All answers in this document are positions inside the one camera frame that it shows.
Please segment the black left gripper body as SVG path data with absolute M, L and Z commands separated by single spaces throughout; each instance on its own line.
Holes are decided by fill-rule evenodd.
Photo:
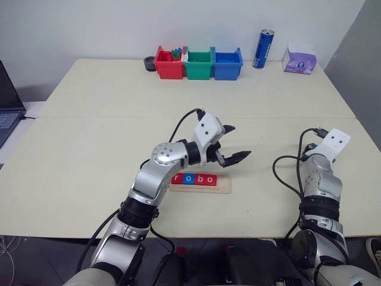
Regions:
M 216 151 L 221 147 L 218 140 L 226 133 L 225 127 L 224 125 L 221 125 L 218 128 L 214 126 L 212 131 L 206 130 L 204 133 L 207 139 L 205 163 L 216 161 Z

